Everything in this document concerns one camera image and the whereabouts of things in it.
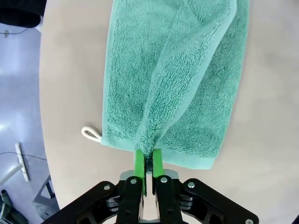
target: white cord loop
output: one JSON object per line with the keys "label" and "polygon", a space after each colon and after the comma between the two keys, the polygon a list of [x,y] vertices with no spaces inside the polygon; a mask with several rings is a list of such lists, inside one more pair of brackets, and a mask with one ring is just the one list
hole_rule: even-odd
{"label": "white cord loop", "polygon": [[99,142],[101,143],[101,138],[99,133],[97,133],[92,127],[85,126],[81,129],[81,133],[83,134],[84,137]]}

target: table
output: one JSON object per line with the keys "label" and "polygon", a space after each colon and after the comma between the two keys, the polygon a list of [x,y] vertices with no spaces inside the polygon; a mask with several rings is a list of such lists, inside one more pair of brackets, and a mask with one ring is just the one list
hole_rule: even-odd
{"label": "table", "polygon": [[[84,138],[101,131],[112,0],[48,1],[42,31],[40,104],[50,174],[62,208],[100,181],[117,183],[133,153]],[[256,213],[262,224],[299,213],[299,5],[251,1],[242,80],[221,153],[210,171],[165,165]],[[153,197],[145,218],[156,218]]]}

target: shiny floor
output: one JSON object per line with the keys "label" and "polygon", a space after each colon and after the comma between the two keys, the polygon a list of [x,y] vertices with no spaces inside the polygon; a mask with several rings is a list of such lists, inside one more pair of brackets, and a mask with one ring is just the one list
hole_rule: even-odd
{"label": "shiny floor", "polygon": [[[24,28],[0,24],[0,32],[18,33]],[[46,158],[39,108],[39,54],[41,33],[28,29],[21,34],[0,34],[0,153],[15,152]],[[39,224],[32,204],[49,175],[46,161],[26,157],[30,182],[18,171],[0,189],[6,189],[14,206],[32,224]],[[17,164],[17,155],[0,154],[0,179]]]}

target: silver screw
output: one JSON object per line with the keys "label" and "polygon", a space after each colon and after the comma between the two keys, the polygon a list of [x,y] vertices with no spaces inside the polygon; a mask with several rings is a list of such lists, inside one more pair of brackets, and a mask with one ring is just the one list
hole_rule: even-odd
{"label": "silver screw", "polygon": [[105,187],[104,187],[104,190],[109,190],[110,189],[110,186],[109,185],[106,185]]}
{"label": "silver screw", "polygon": [[137,180],[136,179],[132,179],[130,182],[131,182],[131,184],[136,184]]}
{"label": "silver screw", "polygon": [[189,188],[194,188],[194,187],[195,187],[195,184],[194,184],[193,182],[189,182],[189,183],[188,183],[188,187],[189,187]]}
{"label": "silver screw", "polygon": [[167,182],[167,178],[166,177],[162,177],[160,180],[162,183],[166,183]]}
{"label": "silver screw", "polygon": [[245,224],[253,224],[253,221],[252,221],[251,219],[247,219],[247,220],[245,221]]}

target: green towel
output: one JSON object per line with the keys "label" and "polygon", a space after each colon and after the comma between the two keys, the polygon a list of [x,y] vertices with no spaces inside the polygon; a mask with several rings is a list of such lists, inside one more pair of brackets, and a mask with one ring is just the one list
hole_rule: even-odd
{"label": "green towel", "polygon": [[101,143],[209,169],[245,51],[248,0],[114,0]]}

